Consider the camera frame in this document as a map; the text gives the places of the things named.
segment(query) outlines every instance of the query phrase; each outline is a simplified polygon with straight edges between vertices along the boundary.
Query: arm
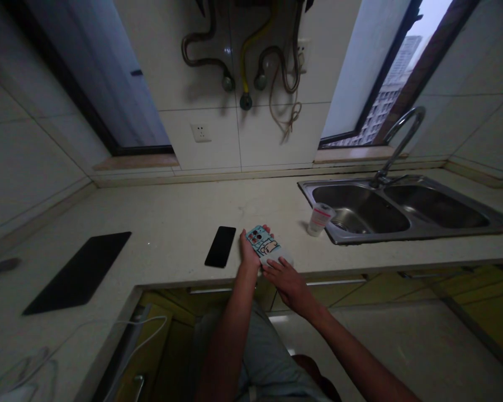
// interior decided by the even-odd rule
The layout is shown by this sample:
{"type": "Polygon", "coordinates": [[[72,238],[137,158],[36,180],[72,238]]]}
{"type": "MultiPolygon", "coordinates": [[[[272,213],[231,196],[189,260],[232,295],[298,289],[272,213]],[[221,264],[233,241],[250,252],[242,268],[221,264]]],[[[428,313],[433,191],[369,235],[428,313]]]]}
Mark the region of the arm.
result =
{"type": "MultiPolygon", "coordinates": [[[[270,232],[269,227],[265,225],[264,228],[270,232]]],[[[236,274],[231,297],[208,346],[196,402],[233,401],[238,390],[255,283],[261,265],[252,245],[246,240],[245,230],[240,234],[240,247],[243,260],[236,274]]]]}
{"type": "Polygon", "coordinates": [[[277,287],[287,306],[319,331],[365,400],[418,402],[417,396],[313,297],[295,269],[283,258],[279,261],[281,264],[268,260],[271,267],[263,265],[265,278],[277,287]]]}

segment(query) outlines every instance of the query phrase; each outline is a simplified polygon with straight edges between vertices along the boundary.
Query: building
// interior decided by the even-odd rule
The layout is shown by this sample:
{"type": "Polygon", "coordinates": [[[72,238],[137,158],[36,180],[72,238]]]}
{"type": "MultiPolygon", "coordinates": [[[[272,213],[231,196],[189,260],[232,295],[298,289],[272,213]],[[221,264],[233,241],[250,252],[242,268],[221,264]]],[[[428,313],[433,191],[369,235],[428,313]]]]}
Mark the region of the building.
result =
{"type": "Polygon", "coordinates": [[[355,137],[328,144],[329,146],[357,146],[371,143],[390,113],[398,95],[408,81],[412,70],[407,70],[422,36],[406,36],[393,64],[374,100],[373,107],[363,124],[360,134],[355,137]]]}

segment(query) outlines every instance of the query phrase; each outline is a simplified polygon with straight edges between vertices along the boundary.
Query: hand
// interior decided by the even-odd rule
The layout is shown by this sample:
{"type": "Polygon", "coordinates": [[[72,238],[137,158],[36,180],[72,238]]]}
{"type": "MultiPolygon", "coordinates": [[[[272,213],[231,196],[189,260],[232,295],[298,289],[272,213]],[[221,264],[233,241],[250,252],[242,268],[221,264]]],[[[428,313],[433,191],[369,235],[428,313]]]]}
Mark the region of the hand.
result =
{"type": "Polygon", "coordinates": [[[279,292],[283,302],[295,313],[308,321],[319,314],[321,304],[311,294],[305,280],[283,257],[277,263],[267,261],[271,266],[263,265],[264,277],[279,292]]]}
{"type": "MultiPolygon", "coordinates": [[[[263,228],[270,233],[270,228],[263,225],[263,228]]],[[[256,267],[257,270],[261,267],[261,260],[252,247],[252,244],[246,239],[246,229],[242,229],[240,234],[240,249],[242,250],[242,264],[243,266],[256,267]]]]}

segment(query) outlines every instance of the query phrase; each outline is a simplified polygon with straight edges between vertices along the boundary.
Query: sink basin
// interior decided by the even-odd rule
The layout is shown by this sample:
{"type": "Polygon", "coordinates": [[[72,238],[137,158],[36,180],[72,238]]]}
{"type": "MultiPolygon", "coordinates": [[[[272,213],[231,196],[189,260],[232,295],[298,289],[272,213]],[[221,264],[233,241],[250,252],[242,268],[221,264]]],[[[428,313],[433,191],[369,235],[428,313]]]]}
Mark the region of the sink basin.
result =
{"type": "Polygon", "coordinates": [[[336,244],[503,233],[502,213],[424,176],[378,189],[369,182],[301,181],[298,186],[311,205],[335,209],[326,231],[336,244]]]}
{"type": "Polygon", "coordinates": [[[332,224],[350,233],[405,231],[410,221],[374,191],[356,185],[333,185],[313,190],[313,198],[337,212],[332,224]]]}
{"type": "Polygon", "coordinates": [[[405,211],[445,228],[475,228],[490,224],[481,213],[432,188],[400,185],[388,187],[384,193],[405,211]]]}

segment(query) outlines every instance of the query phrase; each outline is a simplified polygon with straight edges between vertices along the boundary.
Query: windowsill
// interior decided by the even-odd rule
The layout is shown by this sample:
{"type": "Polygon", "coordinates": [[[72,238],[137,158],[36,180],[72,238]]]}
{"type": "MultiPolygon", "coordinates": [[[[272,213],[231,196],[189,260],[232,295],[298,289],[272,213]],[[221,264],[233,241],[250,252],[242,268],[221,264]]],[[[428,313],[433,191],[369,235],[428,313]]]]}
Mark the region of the windowsill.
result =
{"type": "Polygon", "coordinates": [[[179,166],[175,154],[113,156],[95,165],[93,170],[145,169],[163,166],[179,166]]]}
{"type": "MultiPolygon", "coordinates": [[[[374,146],[359,148],[338,148],[319,150],[315,156],[314,164],[328,164],[335,162],[358,162],[387,160],[393,155],[395,148],[390,146],[374,146]]],[[[406,158],[408,154],[401,154],[399,158],[406,158]]]]}

